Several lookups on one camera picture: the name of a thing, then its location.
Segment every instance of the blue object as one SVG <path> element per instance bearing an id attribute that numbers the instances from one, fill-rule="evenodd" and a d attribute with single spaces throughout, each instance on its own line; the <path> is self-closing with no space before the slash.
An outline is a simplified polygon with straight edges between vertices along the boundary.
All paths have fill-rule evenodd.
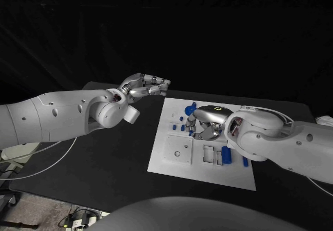
<path id="1" fill-rule="evenodd" d="M 194 104 L 187 107 L 185 114 L 189 116 L 195 110 L 197 110 L 197 102 L 194 102 Z"/>
<path id="2" fill-rule="evenodd" d="M 231 149 L 227 146 L 223 147 L 223 163 L 227 165 L 230 165 L 233 163 Z"/>
<path id="3" fill-rule="evenodd" d="M 249 158 L 243 157 L 243 163 L 244 163 L 244 167 L 249 167 Z"/>

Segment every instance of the white platform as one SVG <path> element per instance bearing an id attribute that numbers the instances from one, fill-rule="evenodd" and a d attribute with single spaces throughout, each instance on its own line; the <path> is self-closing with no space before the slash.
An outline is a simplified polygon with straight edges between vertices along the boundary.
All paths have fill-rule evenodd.
<path id="1" fill-rule="evenodd" d="M 240 105 L 202 101 L 195 102 L 198 107 L 217 105 L 230 108 L 233 111 L 237 111 L 241 108 Z M 217 152 L 221 152 L 223 147 L 227 146 L 224 135 L 215 141 L 198 141 L 189 136 L 187 131 L 181 130 L 188 119 L 185 108 L 192 105 L 192 103 L 194 101 L 191 100 L 165 99 L 149 162 L 149 172 L 256 191 L 251 160 L 249 160 L 249 167 L 246 167 L 241 154 L 233 150 L 233 164 L 218 165 L 221 158 L 217 155 Z M 201 131 L 204 131 L 204 128 L 198 122 L 197 132 Z M 211 163 L 213 148 L 210 147 L 214 147 L 214 163 Z"/>

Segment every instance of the black curtain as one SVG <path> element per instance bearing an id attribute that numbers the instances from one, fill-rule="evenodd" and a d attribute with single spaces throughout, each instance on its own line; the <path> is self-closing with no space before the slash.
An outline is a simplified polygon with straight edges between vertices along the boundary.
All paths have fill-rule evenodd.
<path id="1" fill-rule="evenodd" d="M 0 103 L 138 73 L 333 115 L 333 11 L 315 1 L 5 1 Z"/>

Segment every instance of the black table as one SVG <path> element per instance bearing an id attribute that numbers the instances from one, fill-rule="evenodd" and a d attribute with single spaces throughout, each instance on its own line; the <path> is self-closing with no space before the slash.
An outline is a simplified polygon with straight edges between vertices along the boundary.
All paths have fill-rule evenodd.
<path id="1" fill-rule="evenodd" d="M 84 89 L 116 87 L 91 82 Z M 267 107 L 295 120 L 315 121 L 309 107 L 299 103 L 174 90 L 168 96 Z M 332 229 L 333 198 L 305 176 L 270 160 L 253 162 L 257 192 L 148 172 L 164 101 L 162 96 L 142 99 L 133 105 L 142 112 L 135 125 L 123 120 L 114 128 L 78 137 L 64 160 L 42 174 L 14 181 L 11 189 L 107 212 L 149 198 L 194 196 L 241 205 L 311 230 Z M 64 141 L 44 154 L 34 155 L 18 176 L 44 170 L 63 157 L 73 142 Z"/>

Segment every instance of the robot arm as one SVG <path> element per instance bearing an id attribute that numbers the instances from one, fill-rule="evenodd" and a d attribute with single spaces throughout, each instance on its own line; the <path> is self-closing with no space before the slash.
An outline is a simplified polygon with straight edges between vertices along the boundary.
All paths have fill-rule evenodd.
<path id="1" fill-rule="evenodd" d="M 333 184 L 333 128 L 325 125 L 285 123 L 272 112 L 243 107 L 236 113 L 218 106 L 195 110 L 187 122 L 194 130 L 197 119 L 205 128 L 192 133 L 198 140 L 215 140 L 223 133 L 228 147 L 254 161 L 273 160 L 285 169 Z"/>
<path id="2" fill-rule="evenodd" d="M 51 92 L 15 104 L 0 105 L 0 149 L 32 142 L 65 141 L 140 112 L 130 106 L 148 95 L 166 95 L 171 81 L 136 74 L 119 89 Z"/>

